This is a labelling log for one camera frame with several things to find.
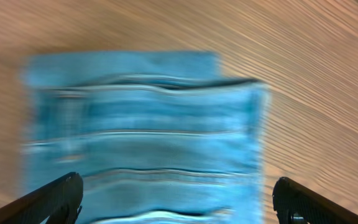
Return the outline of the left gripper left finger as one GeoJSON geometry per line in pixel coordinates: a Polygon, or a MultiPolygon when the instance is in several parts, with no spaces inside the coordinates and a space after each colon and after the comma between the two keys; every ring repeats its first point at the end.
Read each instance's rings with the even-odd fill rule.
{"type": "Polygon", "coordinates": [[[81,212],[83,179],[69,172],[0,208],[0,224],[73,224],[81,212]]]}

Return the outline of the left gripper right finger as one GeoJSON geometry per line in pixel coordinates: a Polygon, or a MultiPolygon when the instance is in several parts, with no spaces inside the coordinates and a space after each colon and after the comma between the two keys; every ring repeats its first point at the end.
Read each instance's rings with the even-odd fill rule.
{"type": "Polygon", "coordinates": [[[358,224],[358,215],[288,177],[273,188],[280,224],[358,224]]]}

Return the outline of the light blue denim jeans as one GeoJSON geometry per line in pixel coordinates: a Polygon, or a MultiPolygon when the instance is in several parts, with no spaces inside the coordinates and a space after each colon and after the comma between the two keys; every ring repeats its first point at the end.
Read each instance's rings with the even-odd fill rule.
{"type": "Polygon", "coordinates": [[[211,52],[32,57],[21,191],[68,172],[79,223],[262,223],[267,86],[211,52]]]}

